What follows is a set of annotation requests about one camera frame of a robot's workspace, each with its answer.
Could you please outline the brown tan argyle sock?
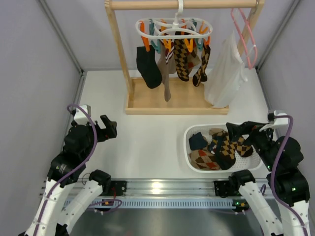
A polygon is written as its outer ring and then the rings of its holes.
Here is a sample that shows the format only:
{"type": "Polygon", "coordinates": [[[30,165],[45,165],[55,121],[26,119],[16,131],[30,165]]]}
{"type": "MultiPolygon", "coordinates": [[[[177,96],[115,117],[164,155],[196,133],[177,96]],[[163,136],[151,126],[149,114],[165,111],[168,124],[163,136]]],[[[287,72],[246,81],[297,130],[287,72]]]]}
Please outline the brown tan argyle sock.
{"type": "Polygon", "coordinates": [[[202,82],[206,82],[208,80],[205,70],[208,66],[210,53],[211,53],[210,46],[204,45],[201,54],[201,66],[199,67],[198,71],[194,74],[192,78],[192,83],[195,87],[198,87],[202,82]]]}

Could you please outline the black sock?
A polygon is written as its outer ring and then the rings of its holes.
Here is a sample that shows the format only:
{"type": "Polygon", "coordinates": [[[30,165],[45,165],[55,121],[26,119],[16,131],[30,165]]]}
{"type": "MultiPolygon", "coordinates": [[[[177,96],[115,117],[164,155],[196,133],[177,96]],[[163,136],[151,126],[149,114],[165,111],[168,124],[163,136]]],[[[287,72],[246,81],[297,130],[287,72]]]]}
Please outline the black sock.
{"type": "Polygon", "coordinates": [[[136,48],[136,65],[146,86],[154,89],[162,83],[162,75],[155,60],[155,49],[152,45],[149,46],[149,49],[146,51],[144,46],[136,48]]]}

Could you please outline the beige long sock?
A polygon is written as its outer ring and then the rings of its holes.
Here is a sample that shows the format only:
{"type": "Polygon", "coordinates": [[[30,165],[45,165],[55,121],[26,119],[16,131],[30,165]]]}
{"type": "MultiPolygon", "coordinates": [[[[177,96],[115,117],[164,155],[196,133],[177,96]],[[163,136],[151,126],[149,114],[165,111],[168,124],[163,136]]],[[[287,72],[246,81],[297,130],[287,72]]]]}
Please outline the beige long sock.
{"type": "Polygon", "coordinates": [[[160,59],[157,66],[162,75],[162,83],[164,85],[164,100],[168,102],[171,99],[170,87],[169,87],[169,75],[176,72],[175,60],[173,52],[166,50],[165,46],[161,44],[160,59]]]}

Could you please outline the white round clip hanger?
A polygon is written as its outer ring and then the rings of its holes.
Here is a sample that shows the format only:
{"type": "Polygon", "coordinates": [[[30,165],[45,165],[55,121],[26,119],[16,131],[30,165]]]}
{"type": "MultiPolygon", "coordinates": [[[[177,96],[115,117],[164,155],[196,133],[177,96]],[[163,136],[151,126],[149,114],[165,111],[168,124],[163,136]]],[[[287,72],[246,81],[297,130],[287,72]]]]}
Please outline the white round clip hanger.
{"type": "Polygon", "coordinates": [[[154,49],[161,53],[164,45],[169,51],[172,50],[173,42],[182,39],[188,51],[193,51],[195,43],[199,50],[202,46],[210,44],[212,25],[200,18],[183,18],[184,2],[178,1],[178,10],[173,18],[143,18],[135,23],[135,28],[141,36],[145,52],[154,49]]]}

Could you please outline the striped cuff brown sock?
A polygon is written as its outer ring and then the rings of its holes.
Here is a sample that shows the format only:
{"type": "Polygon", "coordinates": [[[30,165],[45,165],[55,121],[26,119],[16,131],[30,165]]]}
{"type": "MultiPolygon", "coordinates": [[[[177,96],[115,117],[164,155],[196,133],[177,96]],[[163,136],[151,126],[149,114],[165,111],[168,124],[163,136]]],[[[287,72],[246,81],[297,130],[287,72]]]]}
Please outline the striped cuff brown sock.
{"type": "Polygon", "coordinates": [[[172,39],[164,39],[163,44],[165,47],[165,62],[168,64],[174,53],[174,41],[172,39]]]}

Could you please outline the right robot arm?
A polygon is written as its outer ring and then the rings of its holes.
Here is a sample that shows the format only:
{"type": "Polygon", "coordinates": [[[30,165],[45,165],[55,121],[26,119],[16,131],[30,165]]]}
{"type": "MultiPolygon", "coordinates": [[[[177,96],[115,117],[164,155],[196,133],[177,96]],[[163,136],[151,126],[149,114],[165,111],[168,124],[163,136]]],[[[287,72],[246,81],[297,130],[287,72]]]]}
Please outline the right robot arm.
{"type": "Polygon", "coordinates": [[[233,172],[229,177],[230,184],[245,198],[266,236],[311,234],[309,185],[298,169],[304,156],[298,141],[290,137],[292,127],[293,117],[286,114],[270,114],[268,123],[226,124],[231,140],[247,135],[245,143],[254,147],[270,171],[266,178],[280,210],[280,218],[263,197],[249,170],[233,172]]]}

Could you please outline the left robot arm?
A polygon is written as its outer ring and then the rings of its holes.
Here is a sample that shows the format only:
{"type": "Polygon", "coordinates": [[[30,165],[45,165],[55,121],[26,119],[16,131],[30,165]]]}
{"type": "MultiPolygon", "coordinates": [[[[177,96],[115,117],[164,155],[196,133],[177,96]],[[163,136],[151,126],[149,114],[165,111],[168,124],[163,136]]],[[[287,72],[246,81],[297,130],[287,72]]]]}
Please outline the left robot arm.
{"type": "Polygon", "coordinates": [[[117,136],[117,123],[102,115],[105,128],[90,118],[82,124],[76,120],[64,138],[64,147],[51,162],[46,178],[46,187],[37,213],[23,236],[67,236],[73,226],[102,193],[111,186],[111,176],[101,170],[91,172],[85,187],[64,207],[70,191],[86,168],[86,162],[93,154],[96,144],[117,136]]]}

